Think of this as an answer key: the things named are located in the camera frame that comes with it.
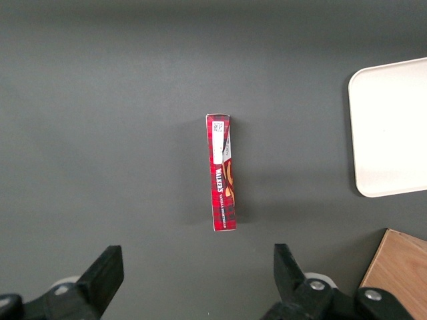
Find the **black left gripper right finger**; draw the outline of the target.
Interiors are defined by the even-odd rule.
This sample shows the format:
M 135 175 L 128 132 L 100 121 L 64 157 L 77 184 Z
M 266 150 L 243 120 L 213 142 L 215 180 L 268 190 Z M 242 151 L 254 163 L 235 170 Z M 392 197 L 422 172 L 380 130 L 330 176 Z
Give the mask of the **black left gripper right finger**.
M 304 273 L 286 244 L 274 245 L 274 280 L 281 301 L 264 314 L 264 319 L 413 318 L 386 290 L 362 287 L 349 296 L 327 277 Z

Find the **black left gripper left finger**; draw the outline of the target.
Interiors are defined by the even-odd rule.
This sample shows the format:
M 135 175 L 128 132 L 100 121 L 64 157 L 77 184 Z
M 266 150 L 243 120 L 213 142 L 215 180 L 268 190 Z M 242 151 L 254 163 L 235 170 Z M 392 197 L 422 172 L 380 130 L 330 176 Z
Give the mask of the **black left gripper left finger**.
M 122 248 L 111 245 L 78 277 L 52 286 L 24 302 L 17 293 L 1 295 L 2 319 L 101 319 L 124 279 Z

